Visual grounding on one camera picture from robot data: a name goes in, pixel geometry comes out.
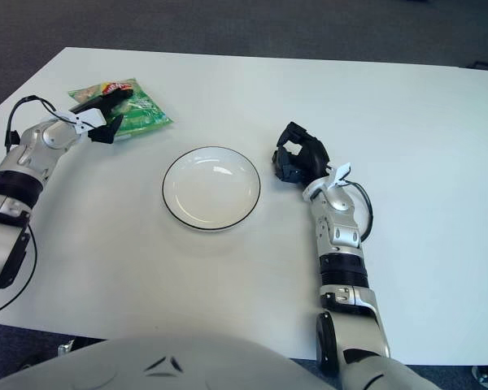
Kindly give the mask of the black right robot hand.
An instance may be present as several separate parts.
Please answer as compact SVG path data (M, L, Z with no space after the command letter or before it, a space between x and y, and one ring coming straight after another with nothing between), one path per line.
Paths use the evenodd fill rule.
M285 147L287 142L299 145L300 151L297 154L288 151ZM295 122L289 122L277 141L272 164L279 180L308 186L327 175L329 156L320 140Z

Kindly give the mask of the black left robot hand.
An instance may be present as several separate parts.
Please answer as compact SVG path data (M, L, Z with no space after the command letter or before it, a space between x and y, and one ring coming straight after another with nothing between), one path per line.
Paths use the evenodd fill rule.
M88 137L92 142L112 144L124 119L124 115L115 114L114 109L132 96L132 89L118 88L107 94L102 94L91 98L86 102L80 103L71 108L70 111L76 116L81 117L82 112L89 109L99 109L107 123L104 125L95 124L93 128L87 132Z

